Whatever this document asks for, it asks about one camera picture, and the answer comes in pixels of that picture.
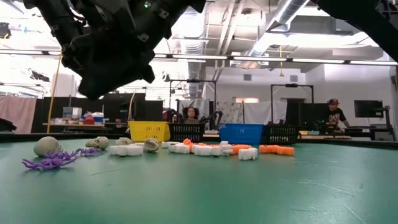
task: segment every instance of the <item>green table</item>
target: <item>green table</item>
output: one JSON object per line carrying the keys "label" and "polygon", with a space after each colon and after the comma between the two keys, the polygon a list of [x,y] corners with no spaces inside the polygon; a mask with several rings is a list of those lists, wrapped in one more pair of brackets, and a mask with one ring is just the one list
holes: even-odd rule
{"label": "green table", "polygon": [[[66,151],[86,139],[60,141]],[[398,152],[297,144],[256,161],[169,154],[27,170],[34,142],[0,144],[0,223],[397,223]]]}

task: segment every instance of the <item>shirt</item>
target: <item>shirt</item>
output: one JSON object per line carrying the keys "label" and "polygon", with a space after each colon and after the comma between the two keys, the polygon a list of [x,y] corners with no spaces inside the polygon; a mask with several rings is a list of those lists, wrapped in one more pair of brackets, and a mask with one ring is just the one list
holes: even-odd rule
{"label": "shirt", "polygon": [[199,124],[198,119],[186,119],[185,124]]}
{"label": "shirt", "polygon": [[340,108],[337,108],[334,111],[328,109],[325,115],[325,119],[327,122],[338,124],[339,121],[346,121],[346,116],[344,116],[343,111]]}

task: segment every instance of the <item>cap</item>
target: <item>cap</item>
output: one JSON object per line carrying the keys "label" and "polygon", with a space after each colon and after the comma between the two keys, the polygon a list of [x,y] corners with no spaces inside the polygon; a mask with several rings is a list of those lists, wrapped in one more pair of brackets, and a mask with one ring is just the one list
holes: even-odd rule
{"label": "cap", "polygon": [[328,104],[329,104],[329,105],[330,105],[330,104],[339,104],[339,102],[338,102],[337,99],[330,99],[330,100],[328,101]]}

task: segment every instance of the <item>yellow basket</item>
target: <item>yellow basket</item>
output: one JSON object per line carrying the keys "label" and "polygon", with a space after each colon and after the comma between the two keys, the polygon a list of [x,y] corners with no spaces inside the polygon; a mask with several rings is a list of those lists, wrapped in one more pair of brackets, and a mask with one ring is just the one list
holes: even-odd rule
{"label": "yellow basket", "polygon": [[129,121],[131,139],[135,142],[144,142],[148,138],[158,141],[170,139],[169,124],[163,121]]}

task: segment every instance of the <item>black plastic crate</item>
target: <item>black plastic crate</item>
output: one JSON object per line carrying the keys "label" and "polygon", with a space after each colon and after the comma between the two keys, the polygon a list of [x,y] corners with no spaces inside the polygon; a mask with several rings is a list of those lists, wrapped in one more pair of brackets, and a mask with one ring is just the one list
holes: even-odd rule
{"label": "black plastic crate", "polygon": [[268,124],[262,128],[261,144],[291,145],[299,137],[300,127]]}
{"label": "black plastic crate", "polygon": [[190,139],[191,142],[202,142],[205,133],[204,124],[169,124],[170,141],[183,142]]}

